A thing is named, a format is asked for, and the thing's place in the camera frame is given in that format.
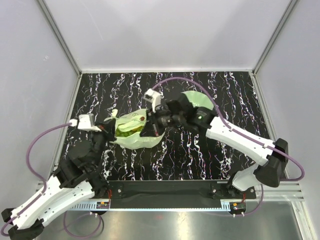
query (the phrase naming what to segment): reflective metal surface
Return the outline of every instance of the reflective metal surface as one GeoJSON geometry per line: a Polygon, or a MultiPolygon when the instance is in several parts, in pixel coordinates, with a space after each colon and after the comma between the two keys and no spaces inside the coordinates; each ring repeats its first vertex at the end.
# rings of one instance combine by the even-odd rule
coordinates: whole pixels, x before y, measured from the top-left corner
{"type": "MultiPolygon", "coordinates": [[[[67,223],[84,212],[68,212],[67,223]]],[[[233,218],[216,212],[106,212],[103,232],[96,240],[302,240],[289,202],[264,202],[253,215],[233,218]]],[[[68,229],[90,234],[98,219],[87,216],[68,229]]],[[[53,221],[39,240],[73,240],[63,227],[63,216],[53,221]]]]}

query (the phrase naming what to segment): metal corner post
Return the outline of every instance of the metal corner post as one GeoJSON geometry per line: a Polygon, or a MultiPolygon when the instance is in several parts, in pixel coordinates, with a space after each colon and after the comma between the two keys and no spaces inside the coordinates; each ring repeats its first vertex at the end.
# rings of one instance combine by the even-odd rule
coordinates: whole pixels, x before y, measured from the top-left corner
{"type": "Polygon", "coordinates": [[[252,72],[254,74],[257,74],[259,69],[261,68],[262,64],[264,63],[266,57],[268,56],[268,53],[270,52],[271,48],[273,47],[273,45],[275,44],[279,34],[281,33],[284,25],[286,24],[287,20],[289,19],[291,13],[293,12],[293,10],[295,9],[296,5],[298,4],[300,0],[290,0],[288,6],[286,7],[279,23],[277,24],[269,42],[267,43],[265,49],[263,50],[262,55],[260,56],[257,64],[255,65],[255,67],[253,68],[252,72]]]}
{"type": "Polygon", "coordinates": [[[39,7],[40,7],[40,10],[42,11],[44,17],[46,18],[50,28],[52,29],[52,32],[53,34],[55,35],[57,41],[59,42],[65,56],[68,58],[73,70],[75,71],[76,75],[77,76],[80,76],[81,75],[81,69],[79,68],[75,58],[73,57],[72,53],[70,52],[61,32],[59,31],[59,28],[45,2],[45,0],[35,0],[39,7]]]}

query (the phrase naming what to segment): robotic arm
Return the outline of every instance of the robotic arm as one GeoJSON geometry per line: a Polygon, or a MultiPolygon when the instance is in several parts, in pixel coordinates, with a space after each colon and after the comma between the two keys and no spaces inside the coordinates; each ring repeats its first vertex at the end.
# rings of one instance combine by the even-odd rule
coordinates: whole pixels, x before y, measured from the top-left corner
{"type": "MultiPolygon", "coordinates": [[[[167,127],[183,126],[194,134],[224,142],[255,161],[251,167],[232,175],[228,183],[214,193],[216,198],[236,198],[248,188],[259,184],[279,186],[287,159],[266,146],[287,153],[288,143],[283,139],[273,142],[230,122],[226,122],[230,128],[226,127],[212,109],[193,107],[183,93],[178,99],[166,102],[166,105],[161,105],[161,95],[152,89],[144,94],[144,99],[152,104],[152,108],[147,110],[147,122],[140,133],[141,137],[159,137],[167,127]],[[238,130],[265,145],[256,144],[233,130],[238,130]]],[[[116,140],[116,119],[95,123],[92,114],[83,114],[78,120],[72,119],[70,122],[74,127],[91,133],[91,140],[78,141],[70,148],[66,159],[60,161],[58,168],[47,181],[44,193],[42,188],[21,206],[7,208],[1,213],[3,220],[6,223],[11,221],[13,225],[8,231],[12,240],[34,239],[63,212],[83,200],[103,198],[109,189],[107,181],[100,176],[100,167],[106,143],[116,140]]]]}

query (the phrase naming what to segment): marble pattern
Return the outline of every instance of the marble pattern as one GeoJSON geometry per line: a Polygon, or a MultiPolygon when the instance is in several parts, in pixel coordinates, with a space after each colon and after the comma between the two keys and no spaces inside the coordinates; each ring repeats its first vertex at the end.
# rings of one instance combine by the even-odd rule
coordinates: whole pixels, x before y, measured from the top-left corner
{"type": "MultiPolygon", "coordinates": [[[[84,74],[71,118],[93,113],[103,121],[118,109],[118,116],[151,107],[144,92],[161,80],[185,77],[202,84],[213,96],[224,117],[247,131],[268,138],[268,131],[248,72],[152,72],[84,74]]],[[[163,99],[196,90],[186,81],[171,81],[158,87],[163,99]]],[[[61,159],[76,141],[88,133],[70,127],[61,159]]],[[[193,135],[182,127],[167,129],[153,148],[130,150],[108,143],[103,155],[107,180],[209,180],[226,179],[253,164],[243,153],[213,139],[193,135]]]]}

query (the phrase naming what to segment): white wall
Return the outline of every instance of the white wall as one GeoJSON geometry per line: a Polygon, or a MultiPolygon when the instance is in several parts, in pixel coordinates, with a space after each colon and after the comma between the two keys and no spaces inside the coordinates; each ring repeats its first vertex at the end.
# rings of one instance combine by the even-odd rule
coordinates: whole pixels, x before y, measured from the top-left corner
{"type": "MultiPolygon", "coordinates": [[[[77,76],[35,0],[0,4],[0,212],[25,202],[38,179],[26,166],[29,143],[64,123],[77,76]]],[[[59,131],[36,144],[31,164],[49,174],[59,131]]]]}
{"type": "Polygon", "coordinates": [[[245,70],[290,0],[45,0],[82,70],[245,70]]]}
{"type": "MultiPolygon", "coordinates": [[[[320,1],[301,0],[258,72],[278,137],[305,168],[301,188],[320,236],[320,1]]],[[[299,171],[290,164],[291,177],[299,171]]]]}

